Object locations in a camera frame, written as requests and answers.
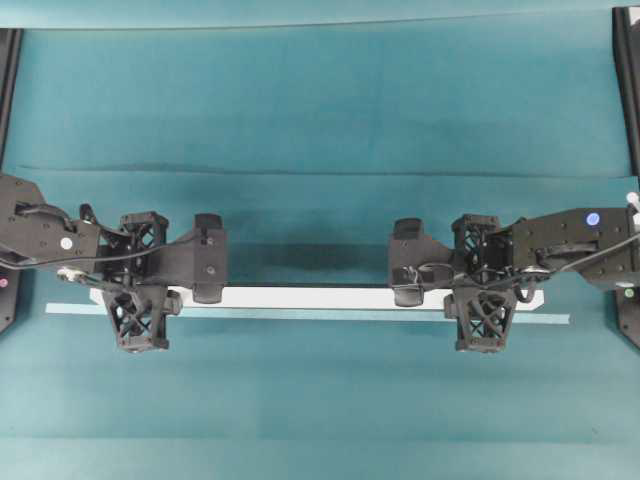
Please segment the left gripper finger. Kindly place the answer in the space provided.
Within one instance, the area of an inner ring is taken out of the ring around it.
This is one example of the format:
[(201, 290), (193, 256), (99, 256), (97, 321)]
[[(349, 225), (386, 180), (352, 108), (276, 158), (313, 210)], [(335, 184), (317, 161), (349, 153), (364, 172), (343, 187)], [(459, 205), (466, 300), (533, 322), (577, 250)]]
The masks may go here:
[(222, 285), (196, 283), (192, 288), (192, 298), (198, 304), (217, 304), (222, 301)]
[(194, 231), (199, 237), (210, 237), (215, 232), (223, 230), (223, 220), (220, 215), (200, 213), (194, 216)]

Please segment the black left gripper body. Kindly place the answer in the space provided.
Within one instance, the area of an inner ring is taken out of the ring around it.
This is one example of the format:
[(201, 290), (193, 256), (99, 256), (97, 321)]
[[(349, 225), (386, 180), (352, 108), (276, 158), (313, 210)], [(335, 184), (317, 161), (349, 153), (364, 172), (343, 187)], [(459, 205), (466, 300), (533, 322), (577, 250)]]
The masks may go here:
[(169, 221), (154, 212), (121, 217), (116, 229), (99, 227), (98, 255), (103, 259), (95, 270), (103, 279), (127, 288), (138, 286), (180, 286), (227, 282), (228, 249), (225, 229), (210, 237), (191, 230), (169, 242)]

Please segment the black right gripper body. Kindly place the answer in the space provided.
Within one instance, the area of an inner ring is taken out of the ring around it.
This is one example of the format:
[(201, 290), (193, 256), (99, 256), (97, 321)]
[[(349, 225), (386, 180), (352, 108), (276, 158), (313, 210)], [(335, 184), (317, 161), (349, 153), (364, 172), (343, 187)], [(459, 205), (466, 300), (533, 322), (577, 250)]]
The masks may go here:
[(419, 284), (425, 290), (480, 286), (503, 280), (513, 273), (511, 230), (495, 216), (465, 214), (451, 229), (449, 248), (432, 236), (389, 241), (391, 286)]

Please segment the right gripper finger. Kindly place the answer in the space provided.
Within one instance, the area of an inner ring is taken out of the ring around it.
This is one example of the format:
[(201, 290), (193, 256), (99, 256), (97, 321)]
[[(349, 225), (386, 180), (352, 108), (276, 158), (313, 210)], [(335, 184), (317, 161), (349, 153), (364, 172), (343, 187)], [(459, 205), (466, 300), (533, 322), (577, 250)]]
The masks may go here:
[(423, 234), (423, 221), (420, 218), (402, 218), (394, 223), (394, 239), (418, 239)]
[(419, 284), (396, 285), (392, 290), (398, 307), (419, 307), (424, 303), (424, 289)]

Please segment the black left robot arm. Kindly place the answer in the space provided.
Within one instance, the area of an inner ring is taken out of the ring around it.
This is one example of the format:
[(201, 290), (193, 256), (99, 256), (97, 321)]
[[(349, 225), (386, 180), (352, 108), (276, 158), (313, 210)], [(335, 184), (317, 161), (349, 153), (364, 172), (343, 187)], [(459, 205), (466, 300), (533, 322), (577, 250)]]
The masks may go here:
[(1, 178), (1, 264), (10, 269), (68, 269), (73, 279), (100, 285), (180, 286), (195, 302), (221, 301), (228, 249), (223, 221), (197, 214), (190, 231), (168, 241), (168, 220), (154, 212), (129, 213), (116, 228), (102, 225), (90, 205), (78, 218), (47, 203), (38, 186)]

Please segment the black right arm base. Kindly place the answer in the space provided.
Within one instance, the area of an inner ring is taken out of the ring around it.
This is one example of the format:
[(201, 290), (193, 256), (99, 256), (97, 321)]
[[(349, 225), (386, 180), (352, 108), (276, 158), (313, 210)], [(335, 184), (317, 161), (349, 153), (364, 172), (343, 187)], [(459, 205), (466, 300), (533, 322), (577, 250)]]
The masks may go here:
[(640, 347), (639, 288), (627, 287), (614, 292), (617, 324), (622, 335), (636, 348)]

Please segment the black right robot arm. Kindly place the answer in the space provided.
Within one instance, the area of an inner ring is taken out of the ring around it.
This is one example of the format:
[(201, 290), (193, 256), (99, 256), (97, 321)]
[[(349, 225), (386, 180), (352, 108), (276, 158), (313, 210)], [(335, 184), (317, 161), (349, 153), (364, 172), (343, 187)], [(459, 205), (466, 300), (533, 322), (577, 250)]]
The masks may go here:
[(402, 307), (447, 289), (453, 299), (532, 301), (537, 286), (575, 272), (602, 291), (639, 283), (639, 230), (630, 208), (577, 208), (501, 225), (464, 214), (446, 246), (419, 218), (395, 222), (388, 246), (388, 285)]

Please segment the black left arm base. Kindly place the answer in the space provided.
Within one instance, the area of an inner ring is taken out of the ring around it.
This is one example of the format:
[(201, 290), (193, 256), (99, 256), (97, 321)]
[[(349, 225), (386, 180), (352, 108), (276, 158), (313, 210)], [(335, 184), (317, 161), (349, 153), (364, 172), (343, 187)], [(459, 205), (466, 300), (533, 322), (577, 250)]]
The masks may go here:
[(15, 321), (20, 273), (2, 267), (0, 270), (0, 333)]

